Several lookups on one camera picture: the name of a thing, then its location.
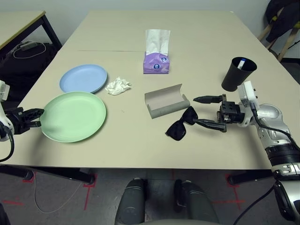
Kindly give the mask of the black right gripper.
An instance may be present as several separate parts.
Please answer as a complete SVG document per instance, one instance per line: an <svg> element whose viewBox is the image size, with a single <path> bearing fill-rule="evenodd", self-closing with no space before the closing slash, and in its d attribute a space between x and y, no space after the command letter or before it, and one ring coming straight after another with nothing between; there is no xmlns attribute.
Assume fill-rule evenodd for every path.
<svg viewBox="0 0 300 225"><path fill-rule="evenodd" d="M235 102L227 101L226 94L196 97L193 101L202 104L221 103L217 111L217 122L208 119L193 119L194 123L205 128L225 133L227 124L241 123L244 120L245 114L241 112L240 106L235 104Z"/></svg>

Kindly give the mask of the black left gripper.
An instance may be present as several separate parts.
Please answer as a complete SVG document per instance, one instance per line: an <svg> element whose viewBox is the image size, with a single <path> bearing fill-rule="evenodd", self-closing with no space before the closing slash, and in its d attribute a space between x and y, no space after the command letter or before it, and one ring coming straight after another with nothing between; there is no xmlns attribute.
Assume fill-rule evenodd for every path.
<svg viewBox="0 0 300 225"><path fill-rule="evenodd" d="M4 110L5 115L12 122L14 127L14 135L20 135L30 130L30 128L41 127L40 121L30 121L29 126L27 120L35 120L40 118L44 109L34 108L29 110L24 110L22 107L10 108Z"/></svg>

